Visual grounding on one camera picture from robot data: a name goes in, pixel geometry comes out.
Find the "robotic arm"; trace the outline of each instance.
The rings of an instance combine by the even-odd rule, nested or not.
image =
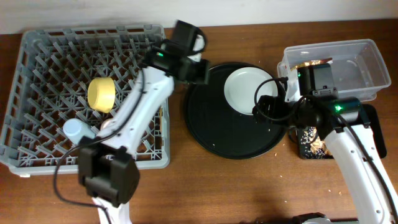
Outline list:
[[[201,59],[205,45],[206,37],[200,29],[178,21],[172,38],[145,55],[132,92],[96,137],[105,140],[80,149],[79,182],[95,204],[107,208],[112,224],[131,223],[129,201],[139,182],[136,149],[153,114],[172,94],[174,80],[208,82],[209,62]],[[83,137],[80,145],[92,141],[95,139]],[[102,209],[98,211],[101,223],[108,223]]]
[[[359,222],[396,223],[398,197],[377,153],[368,116],[358,99],[338,98],[331,75],[328,63],[294,69],[288,78],[277,79],[285,84],[286,94],[261,96],[253,114],[260,122],[283,114],[285,119],[273,122],[316,127],[343,173]],[[322,220],[298,223],[330,223]]]

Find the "black mount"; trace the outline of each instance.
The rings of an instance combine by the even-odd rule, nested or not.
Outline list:
[[[91,141],[84,136],[80,144]],[[113,149],[101,143],[80,149],[78,170],[79,183],[87,194],[99,196],[114,207],[130,200],[140,178],[135,160],[125,148]]]
[[[203,37],[205,46],[194,51],[198,35]],[[203,52],[205,47],[206,36],[199,28],[178,21],[172,38],[164,40],[160,47],[151,48],[140,66],[158,68],[180,81],[206,84],[209,61],[196,62],[188,58]],[[83,137],[79,144],[86,145],[93,141]],[[88,195],[101,197],[114,207],[131,199],[137,189],[140,174],[132,155],[126,153],[126,148],[114,149],[98,143],[81,148],[78,159],[79,183],[86,187]]]
[[[203,37],[205,46],[193,51],[198,35]],[[197,27],[177,21],[173,36],[164,40],[160,47],[153,47],[146,53],[143,64],[165,71],[178,81],[195,84],[208,84],[210,63],[201,59],[193,61],[188,56],[202,53],[206,48],[206,36]]]

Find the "white robotic arm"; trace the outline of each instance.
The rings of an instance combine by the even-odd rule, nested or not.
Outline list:
[[[142,78],[145,75],[144,90],[142,89]],[[102,129],[97,136],[103,138],[109,136],[115,129],[127,123],[115,137],[105,140],[102,143],[119,149],[125,147],[127,153],[135,158],[136,150],[141,143],[141,136],[150,120],[160,105],[172,94],[174,89],[174,78],[165,75],[165,72],[154,67],[143,68],[136,80],[136,84],[123,105],[109,122],[105,129]],[[131,108],[138,102],[136,112],[130,115]]]
[[[373,140],[371,128],[362,124],[352,126],[360,138],[368,154],[373,158],[382,178],[387,184],[395,206],[398,203],[397,193],[384,169]],[[348,128],[337,133],[332,131],[326,138],[325,144],[333,154],[335,161],[343,173],[348,190],[354,200],[360,224],[391,224],[395,223],[392,208],[389,205],[386,192],[379,179],[369,165],[369,161],[359,149],[353,135]]]

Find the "white cup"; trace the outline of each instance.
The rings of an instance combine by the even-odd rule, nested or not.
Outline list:
[[[95,138],[95,133],[91,130],[90,125],[76,118],[67,120],[62,129],[68,139],[74,144],[79,144],[83,136],[91,139]]]

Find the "plastic container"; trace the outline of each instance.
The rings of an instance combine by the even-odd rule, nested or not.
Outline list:
[[[59,158],[74,145],[63,133],[63,124],[78,118],[97,133],[134,86],[138,62],[151,44],[164,37],[158,25],[26,32],[1,130],[0,162],[21,177],[53,174]],[[98,77],[111,77],[115,85],[115,104],[109,113],[95,111],[87,103],[88,85]],[[166,100],[141,138],[136,154],[139,169],[169,164],[168,133]],[[76,156],[70,156],[59,173],[77,170]]]
[[[373,40],[347,40],[287,47],[278,64],[278,76],[309,60],[332,58],[333,81],[340,98],[374,100],[376,92],[391,85],[390,75]]]

